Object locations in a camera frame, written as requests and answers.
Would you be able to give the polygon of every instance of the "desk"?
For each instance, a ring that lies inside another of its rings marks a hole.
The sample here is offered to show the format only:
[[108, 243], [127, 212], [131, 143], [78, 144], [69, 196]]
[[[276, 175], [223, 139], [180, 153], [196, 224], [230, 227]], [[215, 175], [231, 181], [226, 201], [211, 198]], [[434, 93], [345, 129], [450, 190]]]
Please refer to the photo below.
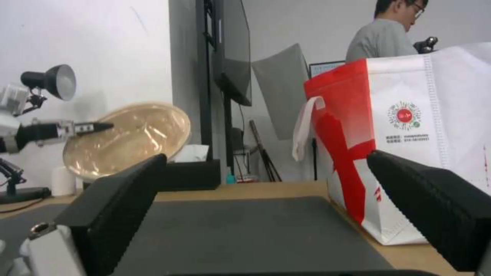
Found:
[[[225, 199], [262, 199], [292, 198], [304, 196], [322, 196], [326, 200], [327, 186], [322, 182], [312, 183], [254, 183], [236, 184], [218, 188], [216, 191], [158, 193], [155, 201], [188, 201], [188, 200], [225, 200]], [[75, 197], [51, 198], [32, 206], [38, 208], [49, 204], [70, 203]], [[13, 209], [25, 203], [0, 206], [1, 210]], [[430, 245], [391, 246], [378, 244], [366, 232], [350, 220], [345, 212], [336, 208], [360, 234], [396, 269], [414, 269], [432, 272], [442, 276], [471, 276], [473, 273], [458, 273]], [[0, 219], [14, 216], [20, 212], [0, 215]]]

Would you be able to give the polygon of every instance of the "black hair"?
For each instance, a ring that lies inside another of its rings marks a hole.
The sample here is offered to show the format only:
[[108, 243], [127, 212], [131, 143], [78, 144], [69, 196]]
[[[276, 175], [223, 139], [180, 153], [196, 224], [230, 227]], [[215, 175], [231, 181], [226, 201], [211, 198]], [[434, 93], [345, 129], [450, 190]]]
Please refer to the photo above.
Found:
[[[385, 13], [392, 2], [396, 0], [377, 0], [377, 7], [375, 8], [375, 18], [381, 14]], [[416, 0], [406, 0], [407, 5], [412, 5], [416, 2]], [[423, 0], [423, 7], [425, 8], [428, 5], [428, 0]]]

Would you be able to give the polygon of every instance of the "white bag handle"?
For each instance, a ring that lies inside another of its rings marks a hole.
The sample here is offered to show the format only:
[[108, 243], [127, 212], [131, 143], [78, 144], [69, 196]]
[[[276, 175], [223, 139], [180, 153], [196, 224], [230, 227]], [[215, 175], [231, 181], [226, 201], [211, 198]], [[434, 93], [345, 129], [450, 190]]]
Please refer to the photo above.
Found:
[[317, 110], [326, 107], [322, 97], [310, 98], [306, 104], [302, 106], [295, 129], [293, 130], [293, 150], [292, 155], [295, 161], [302, 161], [305, 156], [305, 144], [310, 133], [310, 119], [314, 106]]

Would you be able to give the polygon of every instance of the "gray shirt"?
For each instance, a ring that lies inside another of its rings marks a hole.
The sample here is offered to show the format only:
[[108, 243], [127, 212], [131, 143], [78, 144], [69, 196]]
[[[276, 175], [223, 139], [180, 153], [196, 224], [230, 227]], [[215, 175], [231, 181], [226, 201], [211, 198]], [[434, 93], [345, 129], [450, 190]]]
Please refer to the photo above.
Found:
[[361, 58], [417, 55], [404, 26], [393, 20], [375, 19], [356, 33], [346, 63]]

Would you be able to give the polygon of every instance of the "transparent bowl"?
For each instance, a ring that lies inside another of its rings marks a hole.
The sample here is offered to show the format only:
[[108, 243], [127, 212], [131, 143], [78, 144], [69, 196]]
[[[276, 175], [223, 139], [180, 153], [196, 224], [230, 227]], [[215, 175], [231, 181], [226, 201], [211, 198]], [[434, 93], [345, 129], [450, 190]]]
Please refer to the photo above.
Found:
[[187, 143], [191, 123], [184, 111], [162, 103], [130, 105], [98, 120], [114, 128], [67, 141], [63, 162], [86, 182], [115, 174], [156, 154], [171, 159]]

